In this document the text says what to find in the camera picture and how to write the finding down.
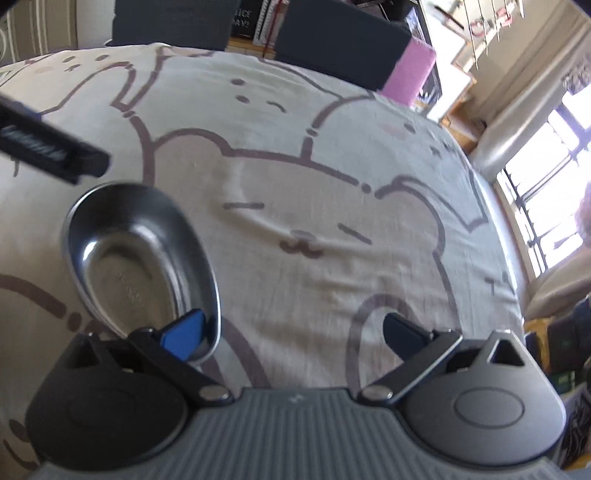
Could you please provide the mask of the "round steel bowl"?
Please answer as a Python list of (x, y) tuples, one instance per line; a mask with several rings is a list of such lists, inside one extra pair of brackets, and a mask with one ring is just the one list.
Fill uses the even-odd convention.
[(91, 316), (125, 338), (163, 329), (192, 310), (204, 324), (183, 358), (196, 365), (221, 341), (221, 300), (204, 246), (165, 193), (111, 182), (84, 193), (68, 212), (62, 251)]

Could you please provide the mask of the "grey kitchen cabinet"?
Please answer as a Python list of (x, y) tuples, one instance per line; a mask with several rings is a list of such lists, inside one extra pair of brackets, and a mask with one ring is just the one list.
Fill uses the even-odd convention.
[(1, 17), (1, 65), (77, 49), (74, 0), (18, 1)]

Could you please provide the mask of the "cartoon bear tablecloth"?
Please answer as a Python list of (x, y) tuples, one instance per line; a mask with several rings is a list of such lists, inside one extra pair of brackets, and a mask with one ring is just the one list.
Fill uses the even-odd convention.
[[(110, 155), (76, 185), (1, 159), (3, 478), (524, 472), (519, 305), (441, 127), (329, 76), (162, 44), (5, 66), (1, 96)], [(79, 298), (64, 222), (111, 182), (165, 193), (204, 246), (222, 321), (204, 363)], [(434, 334), (408, 361), (392, 312)]]

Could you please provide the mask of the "left dark blue chair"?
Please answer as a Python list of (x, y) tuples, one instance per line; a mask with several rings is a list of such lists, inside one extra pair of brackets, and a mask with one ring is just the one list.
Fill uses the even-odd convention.
[(111, 45), (224, 50), (238, 6), (235, 0), (117, 0)]

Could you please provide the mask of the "dark blue chair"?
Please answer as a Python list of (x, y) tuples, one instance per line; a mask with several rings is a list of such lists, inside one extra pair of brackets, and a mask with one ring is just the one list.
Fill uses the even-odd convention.
[(412, 40), (405, 26), (342, 1), (291, 1), (274, 44), (277, 61), (377, 91)]
[(238, 6), (235, 0), (117, 0), (111, 45), (224, 50)]

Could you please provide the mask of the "pink cushion chair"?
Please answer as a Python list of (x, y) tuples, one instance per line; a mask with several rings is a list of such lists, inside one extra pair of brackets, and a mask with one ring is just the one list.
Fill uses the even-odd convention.
[(413, 37), (398, 59), (379, 93), (394, 102), (411, 107), (436, 63), (436, 51)]

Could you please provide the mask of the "beige window curtain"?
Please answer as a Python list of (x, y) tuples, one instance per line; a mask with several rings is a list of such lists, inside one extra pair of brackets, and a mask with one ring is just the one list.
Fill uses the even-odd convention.
[(484, 103), (487, 127), (470, 154), (473, 168), (494, 181), (562, 95), (575, 95), (589, 85), (590, 11), (566, 1)]

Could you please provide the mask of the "right dark blue chair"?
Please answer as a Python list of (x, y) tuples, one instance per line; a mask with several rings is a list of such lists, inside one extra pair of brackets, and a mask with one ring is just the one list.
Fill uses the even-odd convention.
[(277, 61), (377, 91), (412, 40), (405, 26), (342, 1), (291, 1), (274, 44)]

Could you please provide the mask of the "wooden staircase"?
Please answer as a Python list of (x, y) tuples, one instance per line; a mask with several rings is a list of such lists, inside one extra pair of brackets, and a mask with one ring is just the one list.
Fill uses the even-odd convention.
[(426, 107), (440, 122), (459, 105), (476, 113), (500, 87), (522, 50), (517, 45), (525, 18), (523, 1), (422, 1), (434, 72), (441, 94)]

